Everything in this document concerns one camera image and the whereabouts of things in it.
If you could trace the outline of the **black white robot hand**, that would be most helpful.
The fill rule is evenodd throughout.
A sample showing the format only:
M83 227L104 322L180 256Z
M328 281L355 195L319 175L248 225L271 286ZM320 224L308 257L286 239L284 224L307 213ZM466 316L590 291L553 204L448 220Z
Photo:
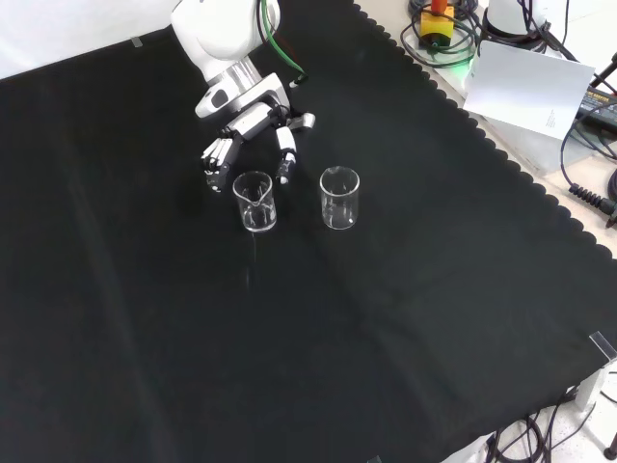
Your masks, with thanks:
M289 183L298 157L294 133L314 128L315 116L293 109L275 73L230 101L228 107L235 117L201 156L208 187L214 192L222 192L242 145L267 128L275 130L281 154L275 179L281 185Z

